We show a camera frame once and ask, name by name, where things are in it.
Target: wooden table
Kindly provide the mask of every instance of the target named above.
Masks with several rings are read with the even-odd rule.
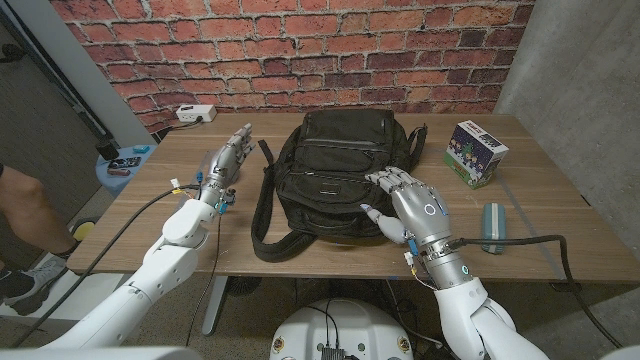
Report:
[[[170,189],[169,179],[188,184],[202,166],[205,153],[223,145],[246,123],[253,124],[254,141],[265,139],[277,152],[304,114],[219,114],[209,124],[176,131],[165,138],[131,183],[113,202],[95,229],[68,262],[83,271],[125,221],[143,204]],[[580,196],[516,118],[505,115],[396,115],[406,131],[426,123],[429,135],[412,175],[435,186],[449,205],[454,236],[480,236],[482,207],[504,204],[510,238],[562,234],[568,240],[574,277],[583,282],[638,282],[640,263],[611,228]],[[471,190],[443,161],[458,122],[473,120],[510,150],[489,185]],[[262,169],[267,165],[259,148],[247,158],[238,182],[236,205],[222,217],[217,275],[286,277],[411,278],[403,252],[406,246],[384,238],[319,239],[304,253],[282,263],[267,263],[253,253],[250,224],[255,211]],[[147,249],[175,211],[180,196],[167,197],[146,210],[95,268],[95,272],[134,272]],[[211,272],[216,253],[216,227],[200,252],[198,271]],[[289,232],[280,203],[267,242]],[[562,278],[559,247],[550,243],[509,247],[501,256],[468,246],[461,252],[472,273],[483,280],[551,281]]]

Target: black cable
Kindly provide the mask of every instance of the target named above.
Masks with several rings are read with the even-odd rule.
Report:
[[[116,243],[116,241],[118,241],[120,236],[125,232],[125,230],[127,230],[129,225],[131,225],[131,223],[143,211],[145,211],[149,206],[153,205],[156,201],[164,198],[167,195],[172,194],[173,190],[176,190],[176,189],[181,189],[181,190],[194,189],[195,190],[197,188],[198,188],[197,185],[184,185],[184,186],[179,186],[177,188],[173,188],[171,190],[167,190],[167,191],[163,192],[162,194],[156,196],[153,200],[151,200],[148,203],[146,203],[140,209],[138,209],[138,211],[136,211],[135,214],[133,214],[131,216],[131,218],[129,218],[129,220],[124,224],[124,226],[122,226],[120,231],[118,231],[118,233],[113,237],[113,239],[111,239],[111,241],[109,241],[107,246],[105,246],[104,249],[102,249],[100,254],[98,254],[98,256],[93,260],[93,262],[91,263],[91,265],[89,265],[87,270],[85,270],[85,272],[82,273],[82,275],[80,275],[78,280],[76,280],[76,282],[71,286],[71,288],[69,288],[69,290],[67,290],[67,292],[65,292],[64,295],[62,295],[62,297],[55,304],[53,304],[53,306],[44,315],[42,315],[40,317],[40,319],[38,319],[38,321],[36,321],[33,325],[31,325],[29,330],[27,330],[24,334],[22,334],[22,336],[20,336],[20,338],[18,340],[16,340],[13,344],[11,344],[11,348],[17,348],[18,346],[20,346],[20,344],[22,344],[34,331],[36,331],[38,329],[38,327],[40,325],[42,325],[42,323],[44,323],[45,320],[47,320],[49,318],[49,316],[51,316],[51,314],[53,314],[53,312],[56,311],[60,307],[60,305],[62,305],[62,303],[65,300],[67,300],[67,298],[71,295],[71,293],[73,293],[78,288],[78,286],[80,286],[82,281],[84,281],[84,279],[87,276],[89,276],[89,274],[91,273],[91,271],[93,271],[93,269],[96,267],[96,265],[98,265],[98,262],[100,262],[100,260],[102,260],[102,258],[107,253],[107,251],[109,251],[109,249],[111,249],[111,247]]]
[[[338,344],[340,343],[340,340],[338,338],[338,325],[336,325],[336,321],[333,319],[333,316],[331,316],[331,314],[329,314],[328,312],[326,312],[326,311],[324,311],[322,309],[318,309],[315,306],[307,305],[305,307],[308,307],[309,309],[320,311],[321,313],[325,314],[325,319],[327,317],[329,317],[329,319],[331,319],[331,321],[333,322],[333,328],[336,330],[336,349],[337,349],[338,348]],[[329,347],[329,324],[328,323],[327,323],[327,347]]]
[[[562,268],[564,269],[564,275],[567,278],[567,282],[569,283],[569,289],[575,296],[578,304],[582,308],[582,311],[587,315],[589,320],[595,325],[595,327],[604,335],[607,340],[609,340],[615,347],[621,348],[622,344],[616,338],[611,335],[607,329],[596,319],[593,315],[589,306],[584,302],[582,296],[580,296],[580,290],[578,290],[578,286],[576,285],[575,280],[573,279],[573,275],[571,274],[571,268],[569,267],[569,255],[567,251],[567,239],[562,235],[545,235],[545,236],[537,236],[527,239],[508,239],[508,240],[486,240],[486,239],[458,239],[449,242],[447,245],[451,249],[457,249],[465,245],[475,244],[475,245],[531,245],[531,244],[539,244],[549,241],[558,241],[560,243],[560,257],[562,258]]]
[[[193,330],[193,323],[196,321],[196,314],[198,313],[198,309],[200,308],[200,303],[202,303],[202,299],[207,294],[207,290],[209,290],[209,286],[211,286],[211,282],[213,281],[213,274],[216,272],[216,266],[218,266],[218,256],[220,256],[220,223],[222,222],[222,215],[218,218],[218,245],[216,245],[216,259],[213,262],[213,270],[211,271],[211,277],[209,277],[209,282],[207,286],[202,291],[202,295],[200,295],[200,299],[198,299],[198,303],[196,304],[196,309],[193,311],[193,316],[191,317],[191,324],[189,325],[189,333],[187,334],[187,341],[185,343],[185,347],[189,347],[189,339],[191,339],[191,331]]]

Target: toy box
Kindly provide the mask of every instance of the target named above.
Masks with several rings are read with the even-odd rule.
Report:
[[[486,185],[509,148],[473,121],[459,123],[453,131],[444,162],[472,189]]]

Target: backpack strap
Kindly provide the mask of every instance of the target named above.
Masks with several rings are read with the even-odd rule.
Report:
[[[275,168],[273,154],[264,140],[258,141],[269,166],[264,169],[264,180],[260,189],[258,206],[251,223],[251,240],[256,256],[267,262],[279,262],[290,259],[309,247],[318,235],[307,234],[297,230],[291,231],[282,240],[274,244],[265,244],[264,238],[271,224],[273,212],[273,190],[275,189]]]
[[[416,146],[413,148],[413,152],[409,155],[409,171],[413,170],[416,165],[418,165],[418,161],[420,160],[420,155],[422,154],[422,148],[424,147],[425,140],[427,139],[428,132],[427,124],[423,124],[415,128],[409,138],[409,146],[413,144],[413,140],[416,140]]]

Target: robotic thumb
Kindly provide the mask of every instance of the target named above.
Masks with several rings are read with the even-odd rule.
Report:
[[[404,244],[407,242],[404,236],[405,228],[402,221],[394,217],[384,216],[380,211],[372,208],[368,204],[360,204],[360,207],[367,212],[369,219],[378,225],[384,236],[396,244]]]

